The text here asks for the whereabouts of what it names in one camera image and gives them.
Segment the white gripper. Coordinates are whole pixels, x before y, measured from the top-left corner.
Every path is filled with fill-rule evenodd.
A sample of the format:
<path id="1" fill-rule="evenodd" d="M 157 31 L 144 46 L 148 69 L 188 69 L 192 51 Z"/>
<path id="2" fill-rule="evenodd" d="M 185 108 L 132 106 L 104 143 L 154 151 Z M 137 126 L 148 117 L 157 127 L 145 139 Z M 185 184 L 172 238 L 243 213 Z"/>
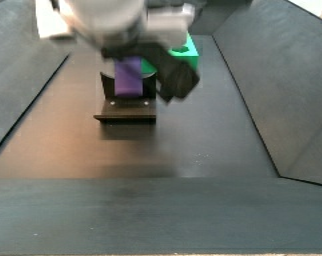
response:
<path id="1" fill-rule="evenodd" d="M 167 49 L 180 48 L 187 42 L 188 28 L 195 20 L 195 6 L 184 3 L 146 10 L 140 39 L 157 42 Z"/>

